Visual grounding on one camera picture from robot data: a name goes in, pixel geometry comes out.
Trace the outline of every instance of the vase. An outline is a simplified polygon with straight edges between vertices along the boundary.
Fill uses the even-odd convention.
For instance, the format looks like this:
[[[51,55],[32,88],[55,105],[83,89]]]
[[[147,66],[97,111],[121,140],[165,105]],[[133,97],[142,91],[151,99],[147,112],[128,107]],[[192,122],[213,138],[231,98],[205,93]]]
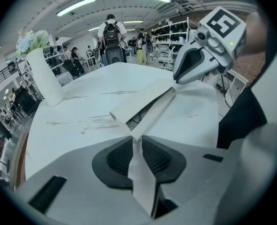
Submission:
[[[54,73],[46,63],[42,48],[37,48],[26,56],[31,66],[33,79],[44,96],[45,100],[51,106],[56,106],[64,97],[65,92]]]

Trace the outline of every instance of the table scratch mark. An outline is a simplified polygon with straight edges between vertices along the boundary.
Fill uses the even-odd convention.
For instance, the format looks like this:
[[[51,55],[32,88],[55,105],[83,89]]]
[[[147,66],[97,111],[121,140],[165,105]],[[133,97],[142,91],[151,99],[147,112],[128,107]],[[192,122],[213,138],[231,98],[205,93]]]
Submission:
[[[48,122],[48,121],[46,123],[51,125],[70,124],[70,122]]]
[[[120,94],[131,94],[131,93],[136,93],[138,91],[117,91],[117,92],[106,92],[106,93],[102,93],[102,95],[104,94],[116,94],[116,95],[120,95]]]
[[[107,127],[84,127],[82,128],[82,132],[81,134],[84,134],[86,131],[89,130],[101,130],[101,129],[105,129],[105,128],[118,128],[119,125],[112,125],[112,126],[107,126]]]
[[[88,98],[89,96],[75,96],[75,97],[66,97],[64,100],[71,100],[71,99],[75,99],[75,98]]]
[[[197,116],[199,116],[198,114],[196,114],[196,115],[188,115],[188,118],[194,118],[194,117],[197,117]]]
[[[95,116],[95,117],[88,117],[88,118],[101,118],[101,117],[108,117],[110,115],[102,115],[102,116]]]

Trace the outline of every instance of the black slot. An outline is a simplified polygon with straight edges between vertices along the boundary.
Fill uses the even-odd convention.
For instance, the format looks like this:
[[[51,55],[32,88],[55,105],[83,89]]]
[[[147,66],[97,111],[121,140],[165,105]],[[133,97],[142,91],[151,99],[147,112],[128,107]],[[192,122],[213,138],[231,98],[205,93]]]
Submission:
[[[219,163],[221,163],[222,160],[224,159],[223,157],[212,155],[212,154],[205,154],[203,156],[203,158],[206,158],[206,159],[209,159],[209,160],[212,160],[212,161],[216,161],[216,162],[219,162]]]
[[[41,213],[45,213],[66,181],[67,179],[65,178],[53,176],[40,191],[34,195],[29,205]]]

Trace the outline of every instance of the backpack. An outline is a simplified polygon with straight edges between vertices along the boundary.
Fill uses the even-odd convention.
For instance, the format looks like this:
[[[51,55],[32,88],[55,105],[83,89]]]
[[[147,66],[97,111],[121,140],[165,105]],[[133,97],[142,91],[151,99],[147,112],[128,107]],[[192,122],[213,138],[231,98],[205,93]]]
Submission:
[[[120,29],[116,25],[118,21],[115,21],[114,24],[105,22],[106,27],[104,28],[103,38],[105,47],[119,46],[119,34]]]

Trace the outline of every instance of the chair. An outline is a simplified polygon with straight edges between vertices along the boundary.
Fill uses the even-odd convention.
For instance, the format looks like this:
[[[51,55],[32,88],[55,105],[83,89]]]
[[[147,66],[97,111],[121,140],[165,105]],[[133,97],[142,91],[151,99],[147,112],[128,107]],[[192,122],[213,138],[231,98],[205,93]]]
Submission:
[[[174,48],[176,46],[173,46],[171,50],[169,50],[168,54],[161,54],[158,58],[159,62],[163,62],[163,66],[160,66],[160,69],[172,71],[172,53],[174,51]]]
[[[73,77],[79,75],[79,71],[74,67],[70,59],[66,59],[63,61],[64,64],[62,65]]]

